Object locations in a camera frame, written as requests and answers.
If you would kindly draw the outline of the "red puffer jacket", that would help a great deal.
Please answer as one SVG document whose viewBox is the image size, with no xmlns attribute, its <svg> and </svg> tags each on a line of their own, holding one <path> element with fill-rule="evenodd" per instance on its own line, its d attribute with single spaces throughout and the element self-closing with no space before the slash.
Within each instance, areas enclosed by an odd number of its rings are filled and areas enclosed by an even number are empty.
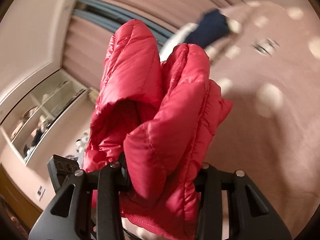
<svg viewBox="0 0 320 240">
<path fill-rule="evenodd" d="M 179 44 L 166 61 L 140 20 L 111 37 L 83 168 L 93 172 L 125 154 L 132 189 L 123 217 L 168 239 L 192 239 L 200 196 L 194 179 L 217 127 L 232 109 L 210 79 L 209 58 Z"/>
</svg>

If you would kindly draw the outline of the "beige pleated lamp shade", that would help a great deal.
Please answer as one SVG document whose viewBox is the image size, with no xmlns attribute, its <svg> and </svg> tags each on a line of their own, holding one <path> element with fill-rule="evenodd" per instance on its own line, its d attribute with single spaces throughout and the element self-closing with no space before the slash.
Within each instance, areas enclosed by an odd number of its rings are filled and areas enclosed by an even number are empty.
<svg viewBox="0 0 320 240">
<path fill-rule="evenodd" d="M 96 104 L 99 96 L 99 91 L 93 87 L 90 87 L 88 90 L 88 97 L 93 104 Z"/>
</svg>

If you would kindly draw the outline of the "brown polka dot bedspread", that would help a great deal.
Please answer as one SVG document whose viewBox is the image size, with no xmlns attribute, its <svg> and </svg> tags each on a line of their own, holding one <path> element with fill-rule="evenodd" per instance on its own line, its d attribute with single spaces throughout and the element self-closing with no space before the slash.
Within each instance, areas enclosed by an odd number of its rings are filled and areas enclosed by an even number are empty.
<svg viewBox="0 0 320 240">
<path fill-rule="evenodd" d="M 319 206 L 319 20 L 305 8 L 226 8 L 236 34 L 206 52 L 234 106 L 205 159 L 241 168 L 301 237 Z"/>
</svg>

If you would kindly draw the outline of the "blue curtain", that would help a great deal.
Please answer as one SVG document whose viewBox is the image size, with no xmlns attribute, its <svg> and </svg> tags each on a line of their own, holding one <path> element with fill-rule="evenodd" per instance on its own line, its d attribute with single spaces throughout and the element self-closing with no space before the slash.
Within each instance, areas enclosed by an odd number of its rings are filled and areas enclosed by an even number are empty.
<svg viewBox="0 0 320 240">
<path fill-rule="evenodd" d="M 165 42 L 174 34 L 169 29 L 146 17 L 101 0 L 76 0 L 73 15 L 112 33 L 115 33 L 121 25 L 130 20 L 141 20 L 155 36 L 158 48 L 162 48 Z"/>
</svg>

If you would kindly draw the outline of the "white goose plush toy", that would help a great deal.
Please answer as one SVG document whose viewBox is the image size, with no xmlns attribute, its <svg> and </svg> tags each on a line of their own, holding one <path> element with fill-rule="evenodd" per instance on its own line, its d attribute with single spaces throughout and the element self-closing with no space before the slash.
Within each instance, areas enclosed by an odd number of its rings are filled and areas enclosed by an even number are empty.
<svg viewBox="0 0 320 240">
<path fill-rule="evenodd" d="M 193 32 L 199 25 L 197 23 L 187 23 L 184 26 L 180 27 L 176 33 L 174 33 L 163 45 L 159 51 L 160 61 L 166 61 L 173 49 L 185 41 L 187 36 Z"/>
</svg>

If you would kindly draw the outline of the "navy blue folded garment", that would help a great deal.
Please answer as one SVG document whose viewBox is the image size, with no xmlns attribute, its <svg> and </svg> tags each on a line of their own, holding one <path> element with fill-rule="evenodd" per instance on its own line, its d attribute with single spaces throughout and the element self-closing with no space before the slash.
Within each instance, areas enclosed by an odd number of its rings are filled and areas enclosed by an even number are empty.
<svg viewBox="0 0 320 240">
<path fill-rule="evenodd" d="M 229 33 L 227 17 L 221 14 L 219 9 L 214 9 L 204 14 L 199 25 L 185 38 L 184 43 L 195 44 L 205 49 Z"/>
</svg>

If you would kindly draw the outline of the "pink curtain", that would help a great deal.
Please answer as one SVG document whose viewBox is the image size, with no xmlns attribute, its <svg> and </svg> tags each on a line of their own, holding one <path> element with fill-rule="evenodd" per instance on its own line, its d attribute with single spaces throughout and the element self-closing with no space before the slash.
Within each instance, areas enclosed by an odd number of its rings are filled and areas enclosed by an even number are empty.
<svg viewBox="0 0 320 240">
<path fill-rule="evenodd" d="M 188 22 L 196 22 L 214 8 L 241 0 L 101 0 L 146 17 L 175 33 Z M 68 27 L 63 69 L 88 87 L 98 88 L 103 61 L 114 33 L 72 14 Z"/>
</svg>

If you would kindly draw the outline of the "white wall shelf unit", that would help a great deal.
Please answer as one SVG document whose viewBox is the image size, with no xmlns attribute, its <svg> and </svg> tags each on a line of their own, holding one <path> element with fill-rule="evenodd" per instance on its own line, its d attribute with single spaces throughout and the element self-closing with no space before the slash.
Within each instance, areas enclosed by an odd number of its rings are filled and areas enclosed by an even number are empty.
<svg viewBox="0 0 320 240">
<path fill-rule="evenodd" d="M 88 92 L 64 70 L 32 88 L 5 116 L 1 133 L 18 158 L 27 164 L 58 118 Z"/>
</svg>

